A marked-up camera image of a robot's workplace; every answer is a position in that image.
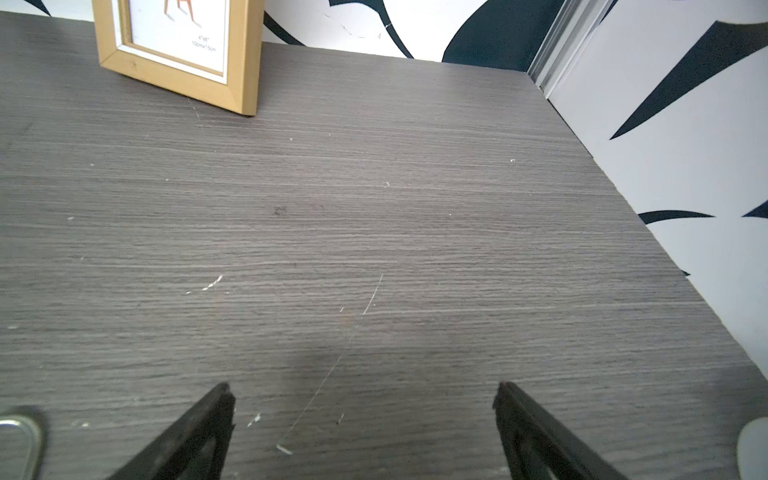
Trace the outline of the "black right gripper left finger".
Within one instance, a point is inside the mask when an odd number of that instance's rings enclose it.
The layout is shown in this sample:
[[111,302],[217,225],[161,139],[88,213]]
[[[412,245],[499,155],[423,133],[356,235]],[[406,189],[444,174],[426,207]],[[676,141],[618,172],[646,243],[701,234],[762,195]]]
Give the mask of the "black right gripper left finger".
[[220,479],[234,431],[235,402],[228,383],[216,385],[111,477]]

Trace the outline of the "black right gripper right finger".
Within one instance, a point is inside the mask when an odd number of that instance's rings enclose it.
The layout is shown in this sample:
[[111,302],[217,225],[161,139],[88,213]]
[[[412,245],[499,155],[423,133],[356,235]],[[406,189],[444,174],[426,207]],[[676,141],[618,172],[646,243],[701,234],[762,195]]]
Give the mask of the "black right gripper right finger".
[[619,472],[513,382],[493,402],[513,479],[623,479]]

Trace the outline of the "brass padlock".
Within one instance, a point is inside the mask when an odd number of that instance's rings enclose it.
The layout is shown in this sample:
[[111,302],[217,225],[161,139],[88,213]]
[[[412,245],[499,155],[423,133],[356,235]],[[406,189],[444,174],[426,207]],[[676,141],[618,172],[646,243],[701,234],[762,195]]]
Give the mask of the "brass padlock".
[[47,448],[47,419],[37,407],[1,411],[1,478],[38,479]]

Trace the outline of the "gold picture frame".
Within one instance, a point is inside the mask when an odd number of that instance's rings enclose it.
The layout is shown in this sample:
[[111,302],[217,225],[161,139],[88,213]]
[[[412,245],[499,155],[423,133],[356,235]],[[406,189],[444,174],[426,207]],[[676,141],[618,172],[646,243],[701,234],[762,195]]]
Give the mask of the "gold picture frame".
[[94,1],[99,64],[133,79],[254,116],[262,1]]

